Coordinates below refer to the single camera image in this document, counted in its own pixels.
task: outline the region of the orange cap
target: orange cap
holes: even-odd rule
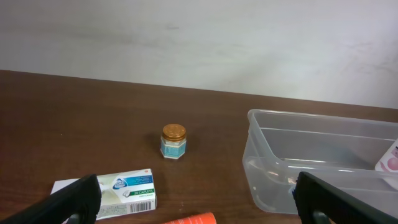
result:
[[[211,212],[204,213],[201,215],[195,215],[192,217],[183,218],[163,224],[191,224],[191,223],[202,223],[202,224],[217,224],[216,218]]]

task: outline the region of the clear plastic container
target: clear plastic container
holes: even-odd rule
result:
[[[398,191],[384,180],[398,173],[374,170],[398,124],[266,110],[248,118],[243,165],[260,209],[297,214],[292,191],[303,170],[398,218]]]

